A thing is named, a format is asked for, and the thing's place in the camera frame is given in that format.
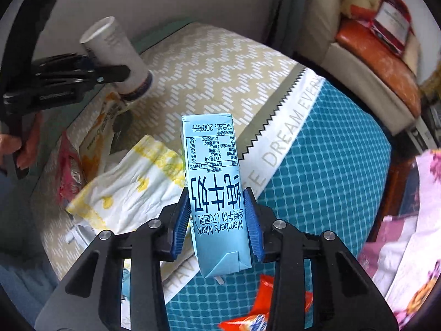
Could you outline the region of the left hand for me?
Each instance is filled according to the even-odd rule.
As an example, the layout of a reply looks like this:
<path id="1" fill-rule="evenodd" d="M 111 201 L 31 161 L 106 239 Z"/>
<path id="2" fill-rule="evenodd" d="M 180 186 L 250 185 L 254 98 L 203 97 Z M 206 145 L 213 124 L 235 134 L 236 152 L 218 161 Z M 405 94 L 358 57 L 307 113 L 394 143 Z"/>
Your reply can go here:
<path id="1" fill-rule="evenodd" d="M 20 151 L 20 154 L 17 157 L 16 165 L 20 170 L 29 168 L 35 163 L 38 154 L 42 122 L 42 113 L 36 113 L 28 139 L 25 142 L 16 136 L 1 134 L 1 169 L 4 168 L 4 156 L 12 155 L 17 151 Z"/>

